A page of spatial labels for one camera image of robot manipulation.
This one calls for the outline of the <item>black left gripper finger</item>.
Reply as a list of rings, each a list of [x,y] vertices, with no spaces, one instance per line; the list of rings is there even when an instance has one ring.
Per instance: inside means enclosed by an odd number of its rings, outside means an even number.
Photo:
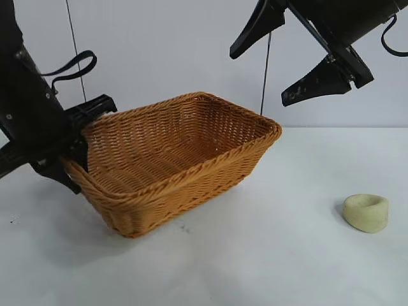
[[[64,185],[75,194],[81,193],[81,187],[72,181],[58,157],[48,157],[40,160],[34,160],[31,163],[31,167],[42,177],[46,177]]]
[[[81,130],[71,127],[66,137],[65,158],[88,172],[88,143]]]

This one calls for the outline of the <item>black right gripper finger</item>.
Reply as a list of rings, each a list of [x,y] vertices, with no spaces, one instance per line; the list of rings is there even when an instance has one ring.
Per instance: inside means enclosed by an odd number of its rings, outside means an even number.
[[[283,106],[290,106],[321,96],[345,94],[350,90],[350,81],[339,62],[327,55],[308,74],[285,89],[281,100]]]
[[[229,48],[229,56],[237,59],[258,40],[285,24],[286,2],[259,0],[238,38]]]

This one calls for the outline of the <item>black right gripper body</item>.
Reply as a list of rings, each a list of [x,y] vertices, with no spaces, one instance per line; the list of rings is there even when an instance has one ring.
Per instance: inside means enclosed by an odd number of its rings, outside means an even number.
[[[357,88],[374,77],[352,44],[407,7],[407,1],[288,1],[288,8],[327,56],[297,84],[322,80],[331,89]]]

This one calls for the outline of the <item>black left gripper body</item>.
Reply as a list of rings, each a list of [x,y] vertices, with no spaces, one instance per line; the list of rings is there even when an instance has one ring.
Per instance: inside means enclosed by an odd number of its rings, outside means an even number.
[[[9,139],[1,148],[1,176],[34,160],[65,157],[71,127],[82,132],[116,111],[106,94],[65,110],[38,73],[24,66],[1,69],[1,131]]]

